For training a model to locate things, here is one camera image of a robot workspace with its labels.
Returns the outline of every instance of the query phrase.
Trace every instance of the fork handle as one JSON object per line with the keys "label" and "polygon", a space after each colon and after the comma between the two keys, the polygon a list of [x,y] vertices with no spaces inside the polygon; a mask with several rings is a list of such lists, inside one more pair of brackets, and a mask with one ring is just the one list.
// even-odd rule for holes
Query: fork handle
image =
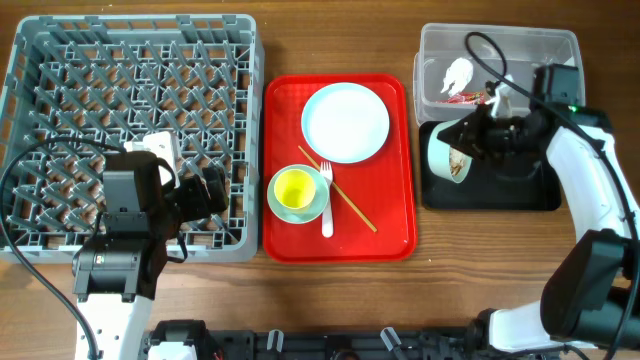
{"label": "fork handle", "polygon": [[327,207],[322,212],[322,235],[326,238],[333,236],[333,213],[331,212],[331,196],[327,201]]}

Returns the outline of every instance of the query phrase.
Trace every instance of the wooden stick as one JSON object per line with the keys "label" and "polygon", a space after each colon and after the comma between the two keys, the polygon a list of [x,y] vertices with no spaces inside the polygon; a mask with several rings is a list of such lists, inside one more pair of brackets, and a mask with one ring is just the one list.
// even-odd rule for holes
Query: wooden stick
{"label": "wooden stick", "polygon": [[[317,162],[315,162],[315,160],[313,160],[313,158],[307,154],[306,151],[304,151],[304,149],[302,148],[302,146],[298,145],[298,149],[300,149],[300,151],[302,151],[302,153],[304,154],[304,156],[307,157],[307,159],[309,160],[309,162],[311,162],[311,164],[313,166],[315,166],[315,168],[320,171],[320,165],[318,165]],[[360,216],[360,218],[362,219],[362,221],[364,221],[367,226],[369,226],[369,228],[373,231],[373,232],[378,232],[378,229],[376,229],[376,227],[373,225],[373,223],[367,219],[367,217],[362,213],[362,211],[360,211],[360,209],[358,209],[358,207],[356,206],[356,204],[353,203],[353,201],[351,201],[351,199],[349,199],[349,197],[347,196],[347,194],[344,193],[344,191],[342,191],[342,189],[340,189],[340,187],[336,184],[336,182],[332,182],[331,186],[333,186],[334,189],[336,189],[336,191],[338,192],[338,194],[340,194],[340,196],[342,196],[342,198],[344,199],[344,201],[347,202],[347,204],[349,204],[349,206],[351,206],[351,208],[353,209],[353,211],[356,212],[356,214],[358,214],[358,216]]]}

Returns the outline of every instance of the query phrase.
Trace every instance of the wooden surface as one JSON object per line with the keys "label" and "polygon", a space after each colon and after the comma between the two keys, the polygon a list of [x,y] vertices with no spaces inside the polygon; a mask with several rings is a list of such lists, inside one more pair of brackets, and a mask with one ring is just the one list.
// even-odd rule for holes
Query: wooden surface
{"label": "wooden surface", "polygon": [[[0,68],[23,17],[42,14],[248,13],[266,50],[266,81],[283,74],[386,72],[402,81],[428,22],[570,29],[578,37],[589,105],[608,112],[627,180],[640,193],[639,1],[1,0]],[[479,311],[539,299],[575,243],[565,206],[551,213],[445,212],[418,207],[419,244],[402,263],[283,266],[264,251],[246,264],[169,265],[148,328],[204,319],[211,329],[315,331],[465,325]],[[71,296],[69,265],[38,266]],[[70,359],[75,323],[18,265],[0,264],[0,358]]]}

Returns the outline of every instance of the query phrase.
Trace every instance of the dish rack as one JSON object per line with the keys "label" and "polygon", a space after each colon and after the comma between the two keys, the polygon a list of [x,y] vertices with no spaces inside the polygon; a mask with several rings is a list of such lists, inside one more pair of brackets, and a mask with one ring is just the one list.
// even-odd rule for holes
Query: dish rack
{"label": "dish rack", "polygon": [[[0,160],[56,136],[111,145],[174,132],[178,175],[225,172],[229,207],[183,224],[191,262],[258,247],[264,49],[248,15],[34,16],[18,26],[0,97]],[[16,167],[3,196],[34,263],[69,263],[91,234],[109,151],[57,143]],[[0,242],[0,259],[16,261]],[[170,256],[181,256],[175,240]]]}

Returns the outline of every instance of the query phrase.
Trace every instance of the yellow cup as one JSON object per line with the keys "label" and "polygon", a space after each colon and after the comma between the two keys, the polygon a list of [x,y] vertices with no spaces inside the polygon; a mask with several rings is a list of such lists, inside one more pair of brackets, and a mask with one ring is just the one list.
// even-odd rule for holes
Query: yellow cup
{"label": "yellow cup", "polygon": [[309,173],[300,169],[284,171],[274,185],[276,199],[289,211],[300,214],[311,206],[316,195],[316,183]]}

